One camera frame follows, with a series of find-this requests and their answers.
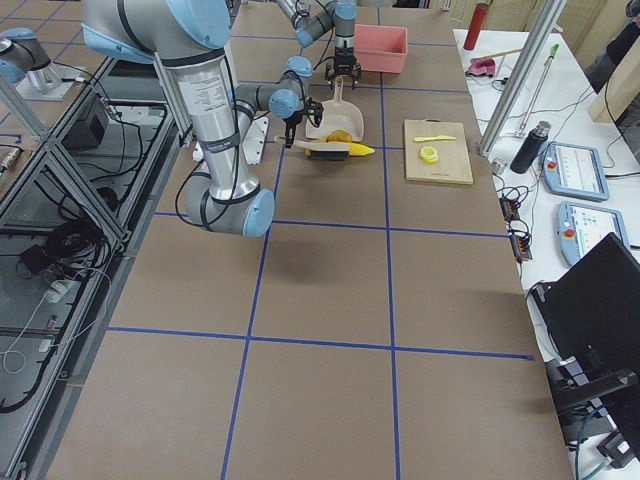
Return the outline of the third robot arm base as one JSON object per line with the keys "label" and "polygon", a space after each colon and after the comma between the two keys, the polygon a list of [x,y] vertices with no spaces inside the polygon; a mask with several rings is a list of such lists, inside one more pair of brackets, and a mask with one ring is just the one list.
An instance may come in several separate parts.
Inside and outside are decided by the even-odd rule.
{"label": "third robot arm base", "polygon": [[71,67],[55,64],[29,28],[1,32],[1,75],[25,100],[62,101],[83,77]]}

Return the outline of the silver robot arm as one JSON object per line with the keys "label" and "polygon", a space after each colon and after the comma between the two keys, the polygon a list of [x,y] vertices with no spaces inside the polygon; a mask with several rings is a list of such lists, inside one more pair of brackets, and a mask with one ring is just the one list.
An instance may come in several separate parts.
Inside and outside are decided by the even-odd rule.
{"label": "silver robot arm", "polygon": [[313,67],[325,65],[324,79],[334,86],[338,78],[349,78],[352,88],[359,83],[362,67],[355,53],[356,1],[315,1],[319,11],[312,15],[302,1],[277,0],[276,4],[289,19],[295,37],[307,48],[330,34],[321,58]]}
{"label": "silver robot arm", "polygon": [[175,80],[204,163],[185,182],[188,223],[207,231],[260,237],[270,228],[274,194],[246,162],[242,142],[259,111],[286,123],[285,138],[309,111],[313,69],[293,56],[275,84],[234,86],[225,47],[231,33],[223,1],[85,1],[85,44],[134,63],[159,61]]}

